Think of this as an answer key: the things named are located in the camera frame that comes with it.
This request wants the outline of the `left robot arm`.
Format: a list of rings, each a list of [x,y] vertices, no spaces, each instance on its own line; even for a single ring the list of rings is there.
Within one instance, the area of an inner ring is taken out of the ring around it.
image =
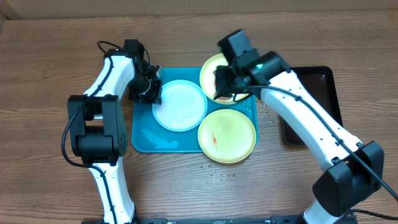
[[[104,208],[101,223],[139,223],[127,189],[123,157],[127,129],[121,100],[161,104],[161,67],[151,65],[149,53],[137,39],[103,51],[101,73],[82,95],[68,99],[68,123],[62,135],[65,160],[92,173]]]

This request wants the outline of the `yellow-green plate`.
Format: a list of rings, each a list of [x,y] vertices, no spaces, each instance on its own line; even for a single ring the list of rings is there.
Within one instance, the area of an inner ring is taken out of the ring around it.
[[[231,109],[216,110],[207,115],[198,128],[198,143],[210,159],[234,164],[247,158],[257,142],[252,121]]]
[[[219,65],[228,65],[223,54],[217,54],[209,58],[200,70],[200,86],[204,94],[215,103],[222,105],[232,105],[249,98],[249,94],[232,94],[231,96],[222,96],[214,99],[216,96],[215,71]]]

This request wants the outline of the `light blue plate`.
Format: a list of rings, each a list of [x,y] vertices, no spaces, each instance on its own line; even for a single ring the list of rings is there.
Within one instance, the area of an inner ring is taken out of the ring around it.
[[[188,80],[173,80],[162,85],[161,101],[160,105],[152,105],[154,118],[162,127],[175,132],[195,128],[208,108],[202,89]]]

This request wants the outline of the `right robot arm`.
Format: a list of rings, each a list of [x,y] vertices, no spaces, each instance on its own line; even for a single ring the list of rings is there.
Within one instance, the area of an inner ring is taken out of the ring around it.
[[[384,151],[343,128],[308,93],[276,52],[260,55],[238,29],[218,42],[227,61],[216,68],[216,97],[247,93],[275,110],[299,135],[323,174],[313,184],[315,201],[304,223],[336,223],[381,188]]]

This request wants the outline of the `red and black sponge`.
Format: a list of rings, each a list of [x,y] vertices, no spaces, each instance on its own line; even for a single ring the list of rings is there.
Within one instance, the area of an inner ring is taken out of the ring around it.
[[[214,76],[214,78],[213,78],[214,94],[213,95],[216,96],[216,94],[218,93],[217,90],[216,90],[216,70],[213,71],[213,76]]]

